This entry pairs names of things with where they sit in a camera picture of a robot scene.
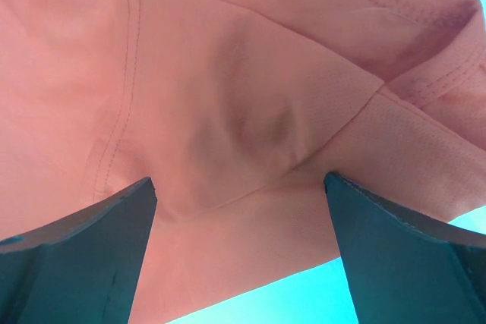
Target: turquoise background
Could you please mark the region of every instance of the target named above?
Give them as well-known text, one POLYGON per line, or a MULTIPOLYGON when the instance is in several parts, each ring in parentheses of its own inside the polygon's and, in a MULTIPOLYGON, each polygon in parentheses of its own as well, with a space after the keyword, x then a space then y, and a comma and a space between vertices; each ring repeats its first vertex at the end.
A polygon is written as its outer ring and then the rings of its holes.
MULTIPOLYGON (((486 234, 486 207, 451 224, 486 234)), ((358 324, 358 320, 342 262, 337 259, 171 322, 206 323, 358 324)))

